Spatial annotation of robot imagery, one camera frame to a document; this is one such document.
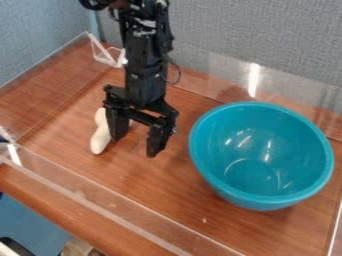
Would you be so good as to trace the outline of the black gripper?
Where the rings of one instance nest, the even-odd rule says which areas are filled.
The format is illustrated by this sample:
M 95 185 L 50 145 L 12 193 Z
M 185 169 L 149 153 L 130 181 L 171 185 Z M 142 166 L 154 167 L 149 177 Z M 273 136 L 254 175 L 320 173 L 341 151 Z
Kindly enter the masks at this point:
M 161 114 L 162 123 L 150 127 L 147 137 L 147 156 L 154 158 L 165 150 L 175 127 L 178 111 L 165 101 L 167 67 L 171 62 L 161 46 L 173 45 L 173 37 L 159 42 L 155 35 L 123 38 L 126 58 L 126 85 L 107 85 L 105 106 L 110 135 L 119 141 L 129 133 L 130 120 L 151 125 L 158 119 L 143 113 L 143 110 Z

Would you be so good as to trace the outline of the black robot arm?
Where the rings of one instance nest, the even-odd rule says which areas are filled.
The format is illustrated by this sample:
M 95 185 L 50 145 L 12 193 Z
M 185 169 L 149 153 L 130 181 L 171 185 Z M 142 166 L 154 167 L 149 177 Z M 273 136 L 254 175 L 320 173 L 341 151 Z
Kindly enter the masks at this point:
M 147 156 L 165 150 L 177 127 L 178 110 L 166 102 L 169 56 L 174 35 L 170 27 L 169 0 L 79 0 L 93 11 L 107 10 L 119 23 L 126 49 L 126 84 L 103 87 L 106 118 L 111 139 L 129 133 L 130 122 L 150 127 Z

